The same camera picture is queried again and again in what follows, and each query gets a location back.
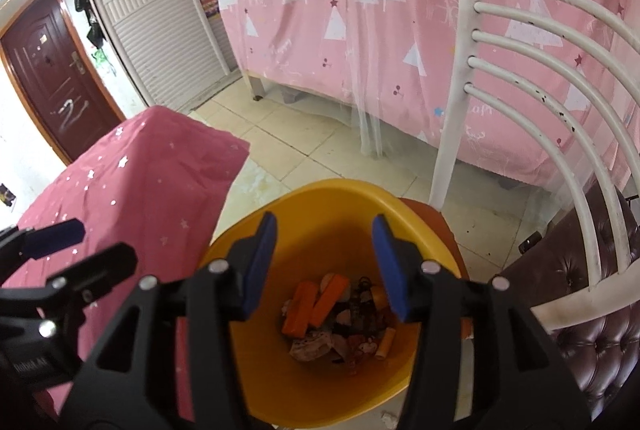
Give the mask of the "white metal chair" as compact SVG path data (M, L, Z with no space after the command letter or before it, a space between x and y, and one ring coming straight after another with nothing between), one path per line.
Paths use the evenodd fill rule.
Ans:
M603 5L594 0L555 1L579 9L604 24L632 50L639 48L638 34ZM480 50L484 46L491 46L501 54L510 52L528 61L535 61L570 84L608 127L634 179L639 176L637 144L614 106L585 75L539 47L510 38L504 33L487 31L484 23L488 18L514 21L521 26L557 36L596 60L632 100L639 98L639 85L634 82L623 61L572 26L542 12L512 5L499 5L488 0L459 0L454 64L428 203L436 210L444 206L471 101L486 104L533 139L553 162L562 181L560 188L570 197L582 234L586 286L559 299L534 306L533 312L542 326L554 332L605 317L638 302L639 263L631 257L618 189L594 136L580 123L576 113L550 90L526 78L518 70L506 67L499 60L487 59ZM614 242L615 269L611 275L603 273L596 222L585 191L585 177L579 175L576 164L568 160L561 145L551 138L548 127L535 117L536 111L561 125L573 146L585 157L589 177L600 188Z

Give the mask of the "black bags on hook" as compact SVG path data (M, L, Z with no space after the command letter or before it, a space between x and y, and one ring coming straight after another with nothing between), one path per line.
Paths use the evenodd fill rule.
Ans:
M94 13L90 0L74 0L74 7L76 12L84 14L88 21L89 32L87 33L87 38L89 42L96 49L101 49L105 41L105 36L96 19L96 14Z

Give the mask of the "orange box in bin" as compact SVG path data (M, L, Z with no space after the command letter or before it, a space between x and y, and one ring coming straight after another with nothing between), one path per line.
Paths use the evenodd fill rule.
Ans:
M350 288L350 280L341 274L328 274L320 283L320 297L309 317L309 325L319 328L336 303L344 302L345 292Z

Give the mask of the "pink tree-print bed curtain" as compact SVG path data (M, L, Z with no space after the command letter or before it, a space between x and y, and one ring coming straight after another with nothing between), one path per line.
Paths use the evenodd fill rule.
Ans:
M639 0L595 0L639 28ZM553 18L590 36L639 75L639 56L611 29L554 0L488 0ZM322 94L437 147L446 117L459 0L219 0L240 67L273 82ZM510 19L484 17L483 29L541 49L599 87L639 142L639 110L613 75L579 47ZM548 90L596 141L617 186L630 171L622 148L578 90L534 60L490 45L480 56ZM459 157L476 167L548 189L562 184L532 138L471 99Z

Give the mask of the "dark brown tufted sofa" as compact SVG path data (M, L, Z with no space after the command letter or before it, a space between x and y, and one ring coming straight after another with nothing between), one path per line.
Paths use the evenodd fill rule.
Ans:
M585 249L577 214L567 213L502 275L528 306L586 288ZM597 417L620 393L639 361L639 304L555 330L550 338L585 396L591 416Z

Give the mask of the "white louvered closet door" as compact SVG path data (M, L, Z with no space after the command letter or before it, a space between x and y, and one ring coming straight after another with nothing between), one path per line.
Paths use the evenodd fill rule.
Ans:
M145 104L190 112L230 73L200 0L91 0Z

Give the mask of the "orange rectangular box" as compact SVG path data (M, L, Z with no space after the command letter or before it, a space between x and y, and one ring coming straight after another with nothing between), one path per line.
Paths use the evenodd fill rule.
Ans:
M297 285L282 327L282 334L285 337L293 339L305 337L318 291L318 283L310 280L301 281Z

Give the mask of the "dark red entrance door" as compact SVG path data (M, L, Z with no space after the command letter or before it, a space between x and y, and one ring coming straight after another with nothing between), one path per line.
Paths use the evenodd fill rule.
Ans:
M66 165L125 120L64 0L29 0L1 29L1 61L29 118Z

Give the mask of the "yellow plastic trash bin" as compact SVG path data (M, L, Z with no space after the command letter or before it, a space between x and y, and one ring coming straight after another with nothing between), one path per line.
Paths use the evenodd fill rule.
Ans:
M372 227L464 276L442 213L353 179L325 179L266 206L277 241L259 304L231 327L250 414L309 429L373 410L408 387L419 329L390 308Z

